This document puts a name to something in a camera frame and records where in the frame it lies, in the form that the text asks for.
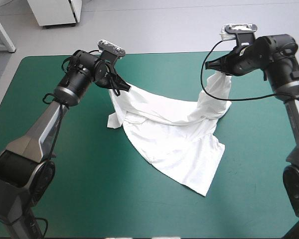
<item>gray floor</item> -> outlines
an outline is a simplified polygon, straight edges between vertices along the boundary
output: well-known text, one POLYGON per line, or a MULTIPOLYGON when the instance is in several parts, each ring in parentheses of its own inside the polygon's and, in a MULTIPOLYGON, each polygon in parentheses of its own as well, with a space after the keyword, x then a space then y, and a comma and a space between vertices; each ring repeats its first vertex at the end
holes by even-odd
POLYGON ((17 48, 0 53, 0 103, 22 58, 92 50, 102 38, 127 53, 207 51, 223 24, 252 22, 257 36, 288 33, 299 44, 299 0, 83 0, 76 27, 51 29, 38 26, 26 0, 13 0, 0 21, 17 48))

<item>green table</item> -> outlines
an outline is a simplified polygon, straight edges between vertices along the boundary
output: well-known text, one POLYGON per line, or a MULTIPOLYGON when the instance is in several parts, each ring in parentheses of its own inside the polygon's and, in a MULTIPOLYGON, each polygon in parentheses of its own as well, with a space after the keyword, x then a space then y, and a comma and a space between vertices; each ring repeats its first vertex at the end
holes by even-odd
MULTIPOLYGON (((131 54, 116 69, 149 92, 196 101, 205 55, 131 54)), ((22 60, 0 106, 0 152, 44 111, 41 99, 63 77, 64 58, 22 60)), ((206 71, 204 78, 211 74, 206 71)), ((269 93, 261 71, 232 78, 231 97, 269 93)), ((113 111, 107 90, 91 86, 66 115, 55 148, 55 178, 33 209, 49 220, 47 237, 274 238, 298 220, 282 182, 285 158, 295 143, 277 99, 233 103, 219 121, 215 135, 226 150, 207 197, 154 169, 122 128, 108 129, 113 111)))

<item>black wire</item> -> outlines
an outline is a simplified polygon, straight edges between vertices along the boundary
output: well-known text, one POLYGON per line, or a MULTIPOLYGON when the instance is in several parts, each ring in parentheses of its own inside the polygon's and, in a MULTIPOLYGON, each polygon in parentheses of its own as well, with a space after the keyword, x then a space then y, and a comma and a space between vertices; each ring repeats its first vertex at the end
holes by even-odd
POLYGON ((99 52, 100 50, 93 50, 93 51, 89 51, 88 53, 92 53, 92 52, 99 52))
POLYGON ((45 218, 35 218, 36 220, 44 221, 45 222, 45 229, 42 235, 42 239, 44 239, 46 232, 48 231, 48 220, 45 218))
POLYGON ((47 160, 50 160, 51 157, 52 157, 53 149, 54 149, 54 147, 55 147, 55 143, 56 143, 56 140, 57 140, 58 135, 59 135, 59 132, 60 132, 62 119, 63 119, 63 104, 60 103, 60 116, 59 116, 59 122, 58 122, 58 126, 57 126, 57 128, 56 128, 56 133, 55 133, 55 136, 54 136, 54 139, 53 139, 53 143, 52 143, 52 146, 51 146, 51 150, 50 150, 50 153, 49 153, 49 156, 48 156, 48 159, 47 159, 47 160))
POLYGON ((204 70, 204 66, 206 63, 207 58, 209 57, 209 55, 213 52, 213 50, 216 48, 216 46, 218 46, 220 43, 222 43, 223 41, 219 41, 217 42, 213 48, 210 50, 210 52, 208 52, 207 56, 205 57, 203 64, 201 66, 201 70, 200 70, 200 84, 201 87, 203 89, 203 91, 210 97, 216 99, 216 100, 220 100, 220 101, 254 101, 254 100, 260 100, 260 99, 264 99, 264 98, 268 98, 268 97, 272 97, 272 96, 289 96, 291 99, 295 99, 299 101, 299 98, 296 98, 294 95, 291 94, 287 94, 287 93, 279 93, 279 94, 269 94, 269 95, 265 95, 265 96, 259 96, 259 97, 252 97, 252 98, 241 98, 241 99, 224 99, 224 98, 219 98, 216 96, 213 96, 212 94, 208 93, 204 87, 203 84, 203 70, 204 70))

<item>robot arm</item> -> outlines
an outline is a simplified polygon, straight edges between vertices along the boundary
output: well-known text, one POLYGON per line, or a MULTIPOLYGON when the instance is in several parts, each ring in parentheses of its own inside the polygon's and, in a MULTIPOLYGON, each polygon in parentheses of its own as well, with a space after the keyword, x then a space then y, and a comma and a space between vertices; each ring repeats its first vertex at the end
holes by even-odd
POLYGON ((50 160, 61 120, 69 107, 79 104, 88 87, 129 91, 130 86, 114 69, 125 51, 105 40, 100 56, 78 50, 71 57, 63 79, 54 90, 54 100, 26 134, 10 142, 0 155, 0 221, 12 239, 41 239, 34 207, 51 183, 55 165, 50 160))
MULTIPOLYGON (((261 69, 276 97, 284 102, 296 147, 287 157, 291 165, 285 168, 283 179, 292 207, 299 217, 299 65, 295 57, 298 45, 286 34, 255 39, 256 30, 253 24, 225 25, 222 40, 235 39, 237 45, 227 55, 206 62, 205 67, 234 76, 261 69)), ((299 239, 299 222, 283 238, 299 239)))

